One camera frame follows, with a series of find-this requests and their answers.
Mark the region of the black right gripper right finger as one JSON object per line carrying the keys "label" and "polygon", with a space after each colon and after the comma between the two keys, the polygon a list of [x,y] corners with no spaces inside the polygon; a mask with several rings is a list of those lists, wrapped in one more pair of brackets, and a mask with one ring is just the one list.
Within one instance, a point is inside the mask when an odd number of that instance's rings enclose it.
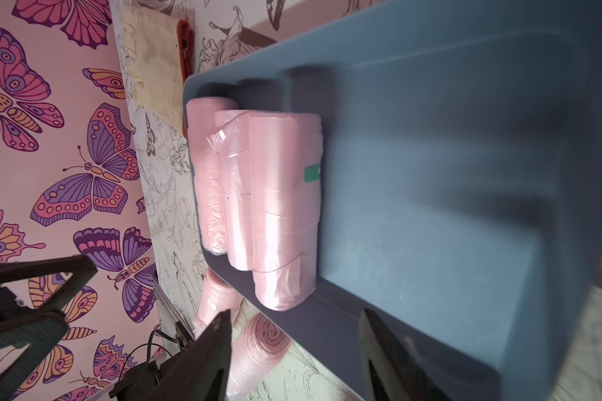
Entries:
{"label": "black right gripper right finger", "polygon": [[359,344],[367,400],[447,400],[409,350],[373,310],[362,311]]}

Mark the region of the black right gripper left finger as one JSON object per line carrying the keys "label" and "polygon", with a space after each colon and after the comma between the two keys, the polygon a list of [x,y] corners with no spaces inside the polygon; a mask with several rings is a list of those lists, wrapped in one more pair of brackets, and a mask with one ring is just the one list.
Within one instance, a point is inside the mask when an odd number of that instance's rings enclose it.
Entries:
{"label": "black right gripper left finger", "polygon": [[231,312],[219,312],[192,345],[157,373],[125,380],[126,400],[224,400],[232,355]]}

